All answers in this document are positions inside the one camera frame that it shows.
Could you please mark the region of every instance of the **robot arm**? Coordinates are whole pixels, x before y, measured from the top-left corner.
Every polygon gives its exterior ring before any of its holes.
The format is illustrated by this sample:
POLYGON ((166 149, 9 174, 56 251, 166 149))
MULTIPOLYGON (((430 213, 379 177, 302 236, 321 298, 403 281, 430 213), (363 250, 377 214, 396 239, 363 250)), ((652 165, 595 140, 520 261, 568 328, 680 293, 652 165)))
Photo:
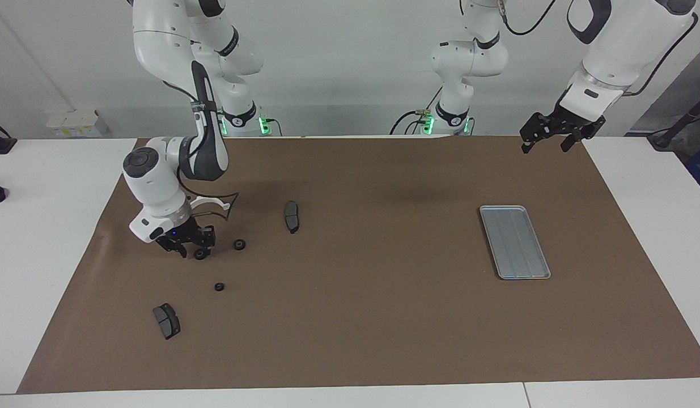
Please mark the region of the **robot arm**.
POLYGON ((132 5, 135 56, 148 72, 188 96, 197 135, 151 139, 125 158, 125 181, 143 204, 130 230, 143 242, 157 241, 185 257, 183 243, 208 251, 214 237, 213 228, 198 227, 179 175, 214 181, 226 172, 220 115, 232 116, 237 129, 259 130, 259 121, 251 121, 256 105, 238 75, 259 72, 262 59, 228 22, 225 0, 134 0, 132 5))
POLYGON ((433 112, 433 134, 461 132, 474 94, 468 77, 494 77, 508 65, 497 0, 468 0, 465 10, 466 31, 473 40, 443 42, 433 51, 433 69, 443 81, 433 112))
POLYGON ((589 50, 549 116, 535 113, 521 128, 523 151, 567 134, 567 152, 591 139, 604 112, 660 59, 693 20, 695 0, 573 0, 569 26, 589 50))

